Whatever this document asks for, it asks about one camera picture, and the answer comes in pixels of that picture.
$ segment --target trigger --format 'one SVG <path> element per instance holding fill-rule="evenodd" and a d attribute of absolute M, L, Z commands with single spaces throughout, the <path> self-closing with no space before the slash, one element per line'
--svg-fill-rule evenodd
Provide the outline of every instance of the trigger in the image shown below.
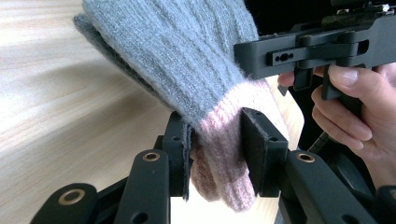
<path fill-rule="evenodd" d="M 293 88 L 295 91 L 303 91 L 311 87 L 312 76 L 314 74 L 314 69 L 301 69 L 294 68 L 294 84 Z"/>
<path fill-rule="evenodd" d="M 331 100 L 341 96 L 341 92 L 334 87 L 329 78 L 329 65 L 324 67 L 322 100 Z"/>

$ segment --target gray knitted glove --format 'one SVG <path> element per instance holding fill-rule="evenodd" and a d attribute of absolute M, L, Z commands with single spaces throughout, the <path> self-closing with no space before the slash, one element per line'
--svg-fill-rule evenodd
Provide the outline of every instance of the gray knitted glove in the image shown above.
<path fill-rule="evenodd" d="M 266 82 L 245 79 L 233 63 L 233 45 L 257 38 L 243 1 L 87 0 L 83 6 L 95 29 L 76 22 L 79 30 L 93 44 L 101 38 L 89 34 L 98 31 L 105 41 L 94 45 L 137 71 L 136 80 L 198 132 L 202 147 L 191 153 L 198 190 L 235 211 L 248 209 L 255 195 L 240 150 L 240 109 L 260 110 L 283 133 L 286 127 Z"/>

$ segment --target wood grain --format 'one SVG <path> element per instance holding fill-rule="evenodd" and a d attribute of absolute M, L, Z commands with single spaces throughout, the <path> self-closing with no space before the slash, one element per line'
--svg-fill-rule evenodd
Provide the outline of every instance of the wood grain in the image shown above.
<path fill-rule="evenodd" d="M 80 0 L 0 3 L 1 223 L 28 223 L 65 185 L 101 190 L 124 178 L 164 132 L 170 111 L 77 32 L 79 12 Z M 276 100 L 296 148 L 301 112 L 289 95 Z M 188 203 L 172 199 L 172 223 L 271 223 L 276 209 L 259 199 L 235 214 L 191 186 Z"/>

